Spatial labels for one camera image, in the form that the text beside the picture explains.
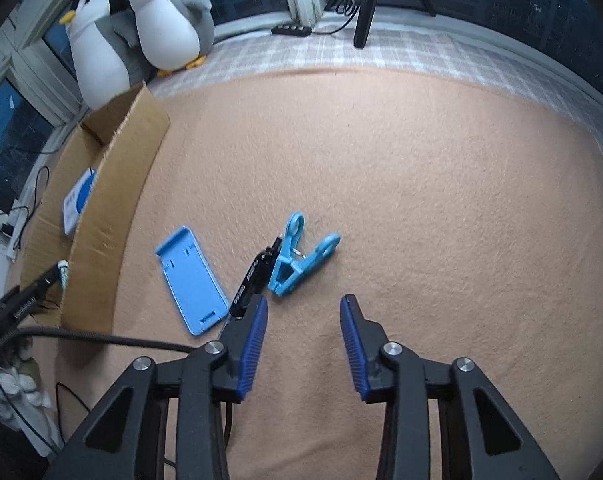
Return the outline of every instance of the penguin plush toy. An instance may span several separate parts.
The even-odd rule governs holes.
[[[151,67],[126,0],[75,0],[60,23],[66,25],[80,92],[93,110],[148,80]]]
[[[144,56],[168,75],[200,66],[213,47],[210,0],[129,0]]]

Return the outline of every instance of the plaid fabric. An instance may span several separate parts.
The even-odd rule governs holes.
[[[352,44],[352,30],[333,36],[258,36],[217,44],[196,70],[155,79],[159,98],[207,84],[264,72],[309,66],[377,66],[462,79],[530,99],[583,124],[603,151],[603,107],[582,91],[542,70],[457,41],[447,34],[371,30],[366,48]]]

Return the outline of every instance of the brown blanket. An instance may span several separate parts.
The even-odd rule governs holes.
[[[421,356],[475,359],[560,476],[586,478],[603,455],[603,156],[590,133],[507,94],[382,70],[262,75],[164,105],[172,126],[128,238],[115,333],[216,336],[188,335],[153,254],[181,224],[228,298],[294,210],[302,249],[342,235],[317,275],[269,296],[235,480],[374,478],[383,406],[354,391],[345,293]],[[63,348],[57,377],[90,402],[134,356],[168,357]]]

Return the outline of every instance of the white belly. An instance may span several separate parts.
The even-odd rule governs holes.
[[[170,0],[153,0],[135,13],[142,51],[152,65],[177,70],[199,56],[199,36]]]
[[[128,70],[95,24],[70,41],[77,83],[86,104],[97,110],[130,87]]]

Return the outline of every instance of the penguin beak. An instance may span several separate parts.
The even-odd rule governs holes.
[[[66,23],[72,22],[72,19],[75,17],[75,14],[76,12],[74,10],[69,10],[68,12],[66,12],[66,14],[64,14],[60,19],[60,24],[66,25]]]

